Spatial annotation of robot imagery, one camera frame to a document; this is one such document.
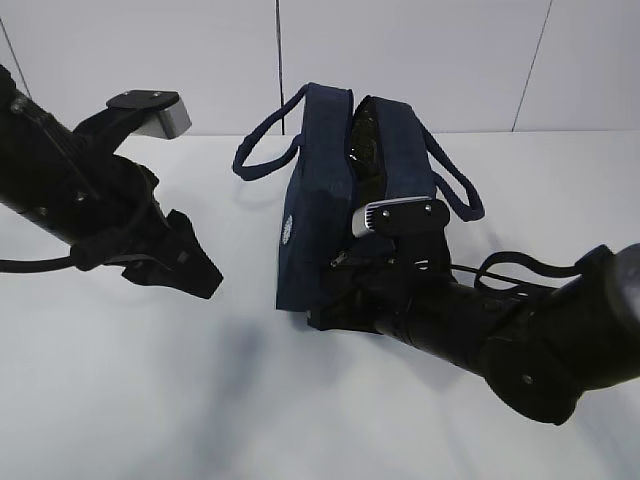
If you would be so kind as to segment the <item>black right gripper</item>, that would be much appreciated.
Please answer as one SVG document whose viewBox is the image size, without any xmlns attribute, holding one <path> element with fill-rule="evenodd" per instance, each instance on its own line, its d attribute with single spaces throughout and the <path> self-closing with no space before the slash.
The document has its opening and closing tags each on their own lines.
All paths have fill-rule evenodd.
<svg viewBox="0 0 640 480">
<path fill-rule="evenodd" d="M 438 290 L 453 281 L 451 259 L 383 257 L 343 262 L 321 274 L 328 298 L 307 311 L 318 331 L 377 332 L 376 320 L 409 307 L 422 289 Z"/>
</svg>

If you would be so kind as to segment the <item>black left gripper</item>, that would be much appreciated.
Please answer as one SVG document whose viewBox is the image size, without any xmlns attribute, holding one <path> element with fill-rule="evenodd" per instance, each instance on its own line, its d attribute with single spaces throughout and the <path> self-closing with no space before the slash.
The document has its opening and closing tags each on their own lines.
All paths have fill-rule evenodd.
<svg viewBox="0 0 640 480">
<path fill-rule="evenodd" d="M 81 154 L 75 165 L 85 175 L 87 196 L 74 202 L 76 237 L 69 262 L 86 272 L 109 263 L 126 263 L 141 236 L 145 217 L 154 208 L 158 178 L 147 167 L 119 155 Z M 128 264 L 122 276 L 139 286 L 160 286 L 210 299 L 223 275 L 201 247 L 192 222 L 172 210 L 171 268 L 151 260 Z"/>
</svg>

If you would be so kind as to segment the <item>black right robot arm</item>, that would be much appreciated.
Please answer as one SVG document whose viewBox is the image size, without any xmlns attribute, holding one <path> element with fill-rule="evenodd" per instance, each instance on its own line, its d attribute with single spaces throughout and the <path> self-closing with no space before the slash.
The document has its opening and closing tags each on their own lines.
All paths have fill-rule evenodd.
<svg viewBox="0 0 640 480">
<path fill-rule="evenodd" d="M 563 280 L 497 290 L 450 273 L 388 267 L 353 278 L 309 325 L 384 335 L 482 377 L 519 414 L 560 425 L 581 396 L 639 375 L 639 248 L 598 246 L 570 267 L 499 252 L 480 267 L 516 263 Z"/>
</svg>

